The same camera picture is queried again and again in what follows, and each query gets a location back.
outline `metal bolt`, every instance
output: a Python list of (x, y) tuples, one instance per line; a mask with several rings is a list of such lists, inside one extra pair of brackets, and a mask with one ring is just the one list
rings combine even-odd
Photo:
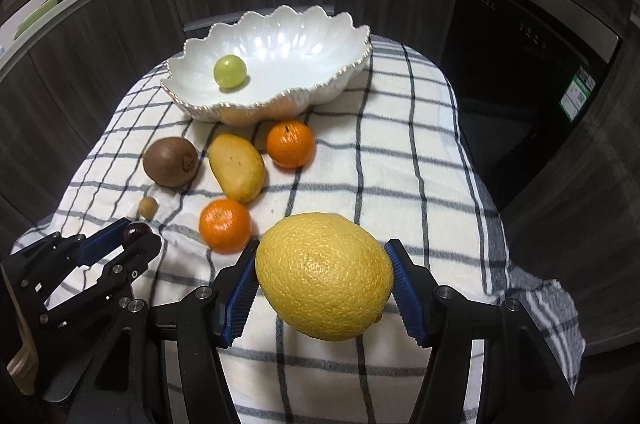
[(198, 299), (207, 299), (210, 295), (212, 295), (212, 293), (213, 290), (211, 290), (211, 287), (207, 287), (206, 285), (204, 285), (202, 287), (196, 288), (194, 296), (196, 296), (196, 298)]
[(129, 312), (140, 312), (145, 307), (145, 302), (143, 299), (134, 299), (132, 302), (127, 305), (127, 310)]
[(510, 309), (511, 312), (517, 312), (522, 308), (522, 304), (517, 299), (509, 298), (504, 302), (504, 305)]
[(440, 285), (437, 289), (436, 289), (436, 293), (438, 294), (438, 296), (440, 296), (442, 299), (451, 299), (453, 297), (453, 292), (455, 292), (455, 290), (453, 290), (450, 286), (448, 285)]

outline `tablecloth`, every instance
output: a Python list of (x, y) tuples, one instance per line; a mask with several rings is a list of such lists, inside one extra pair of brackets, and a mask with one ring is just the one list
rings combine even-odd
[[(249, 205), (255, 234), (285, 216), (324, 211), (352, 219), (381, 243), (398, 237), (415, 263), (469, 299), (519, 299), (574, 388), (584, 349), (574, 303), (556, 281), (510, 263), (498, 212), (460, 143), (447, 79), (402, 44), (376, 37), (372, 43), (367, 68), (347, 89), (300, 116), (316, 134), (313, 161), (286, 172), (265, 155), (268, 178)], [(232, 132), (264, 155), (272, 123), (237, 129), (193, 121), (159, 86), (166, 75), (162, 63), (127, 93), (52, 218), (24, 234), (14, 250), (57, 230), (91, 235), (134, 215), (148, 194), (159, 202), (151, 226), (162, 237), (162, 250), (134, 282), (138, 297), (152, 305), (177, 301), (235, 263), (238, 255), (208, 251), (196, 230), (201, 209), (222, 195), (206, 149), (218, 134)], [(152, 184), (141, 165), (150, 143), (167, 136), (185, 137), (200, 151), (196, 178), (178, 190)], [(70, 274), (48, 306), (95, 283), (116, 253)], [(463, 422), (474, 422), (477, 413), (482, 344), (474, 343)], [(244, 334), (220, 352), (243, 423), (321, 424), (407, 422), (430, 353), (407, 336), (393, 298), (382, 320), (362, 336), (328, 343), (284, 324), (259, 291)], [(187, 422), (170, 344), (168, 370), (174, 422)]]

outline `ceramic fruit bowl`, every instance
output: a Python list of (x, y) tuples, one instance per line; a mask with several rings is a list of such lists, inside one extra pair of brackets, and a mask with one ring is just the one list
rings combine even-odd
[[(214, 24), (204, 39), (188, 39), (168, 60), (162, 88), (195, 120), (245, 126), (295, 117), (340, 95), (371, 53), (369, 27), (354, 28), (346, 12), (328, 17), (315, 6), (298, 13), (278, 7), (247, 12), (235, 25)], [(213, 67), (223, 55), (244, 60), (247, 80), (221, 89)]]

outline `green plate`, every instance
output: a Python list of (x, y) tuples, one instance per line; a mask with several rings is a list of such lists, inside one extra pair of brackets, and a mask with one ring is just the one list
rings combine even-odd
[(41, 4), (38, 8), (36, 8), (29, 16), (22, 22), (20, 26), (18, 26), (18, 30), (15, 33), (14, 41), (18, 38), (18, 36), (23, 33), (27, 28), (29, 28), (33, 23), (35, 23), (38, 19), (40, 19), (44, 14), (49, 12), (53, 7), (55, 7), (60, 0), (46, 0), (43, 4)]

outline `tangerine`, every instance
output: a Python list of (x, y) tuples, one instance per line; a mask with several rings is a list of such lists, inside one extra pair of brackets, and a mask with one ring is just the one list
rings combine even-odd
[(241, 251), (251, 237), (251, 217), (237, 200), (219, 198), (200, 213), (198, 231), (212, 251), (233, 254)]
[(315, 149), (313, 131), (297, 120), (279, 122), (267, 135), (267, 153), (281, 168), (304, 166), (311, 160)]

